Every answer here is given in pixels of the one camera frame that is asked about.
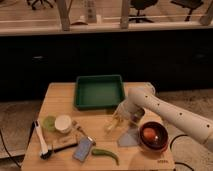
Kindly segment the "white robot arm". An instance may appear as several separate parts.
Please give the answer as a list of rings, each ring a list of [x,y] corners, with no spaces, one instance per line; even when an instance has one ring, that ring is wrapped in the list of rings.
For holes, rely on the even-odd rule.
[[[131,87],[115,114],[122,119],[129,119],[142,108],[158,114],[213,152],[213,120],[157,98],[155,88],[149,82],[143,86]]]

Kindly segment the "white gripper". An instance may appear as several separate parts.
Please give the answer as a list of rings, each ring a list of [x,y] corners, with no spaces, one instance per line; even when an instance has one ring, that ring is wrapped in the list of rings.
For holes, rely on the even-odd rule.
[[[128,99],[125,99],[118,105],[118,112],[113,113],[113,122],[118,123],[119,126],[125,124],[127,120],[131,121],[131,115],[136,113],[139,110],[144,110],[143,108],[138,107],[133,102]]]

